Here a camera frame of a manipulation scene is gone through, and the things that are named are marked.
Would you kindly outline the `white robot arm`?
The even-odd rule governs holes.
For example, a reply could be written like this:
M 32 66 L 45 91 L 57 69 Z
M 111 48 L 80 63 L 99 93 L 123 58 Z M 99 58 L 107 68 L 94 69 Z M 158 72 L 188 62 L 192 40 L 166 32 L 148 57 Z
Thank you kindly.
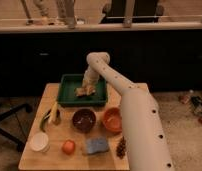
M 102 76 L 121 96 L 122 132 L 130 171 L 175 171 L 156 100 L 147 90 L 109 66 L 107 52 L 91 52 L 83 87 L 95 85 Z

